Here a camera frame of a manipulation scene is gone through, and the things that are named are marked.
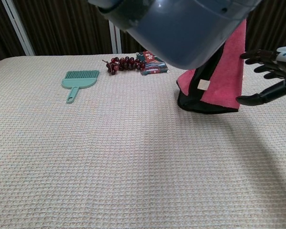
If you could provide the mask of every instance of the teal brush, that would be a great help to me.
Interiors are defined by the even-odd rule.
[[[61,82],[61,85],[64,88],[71,89],[67,103],[71,104],[74,102],[74,99],[80,89],[93,86],[97,81],[99,73],[100,72],[97,70],[67,72],[66,77]]]

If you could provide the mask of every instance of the beige tablecloth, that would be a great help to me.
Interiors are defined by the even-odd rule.
[[[109,76],[112,57],[0,62],[0,228],[286,228],[286,96],[189,113],[184,70]],[[278,81],[254,67],[243,94]],[[100,71],[73,104],[69,70]]]

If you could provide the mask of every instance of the dark curtain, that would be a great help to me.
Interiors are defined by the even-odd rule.
[[[14,0],[36,55],[112,53],[108,21],[87,0]]]
[[[24,54],[13,25],[0,0],[0,60]]]
[[[248,16],[246,49],[276,50],[286,46],[286,0],[263,0]],[[123,53],[144,48],[129,34],[121,33]]]

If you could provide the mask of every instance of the dustpan handle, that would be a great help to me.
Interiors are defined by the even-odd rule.
[[[67,103],[68,103],[68,104],[71,104],[71,103],[74,102],[75,97],[76,97],[76,95],[77,95],[79,89],[80,89],[79,87],[73,87],[73,88],[71,89],[71,91],[70,91],[70,93],[69,93],[69,95],[68,95],[68,99],[67,99]]]

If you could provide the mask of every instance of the robotic hand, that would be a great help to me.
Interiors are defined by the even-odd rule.
[[[249,51],[242,54],[241,58],[247,59],[246,64],[262,64],[262,66],[255,68],[254,72],[270,72],[264,75],[265,79],[279,78],[283,80],[259,94],[237,97],[236,100],[240,104],[248,106],[262,105],[286,95],[286,47],[278,48],[276,52]]]

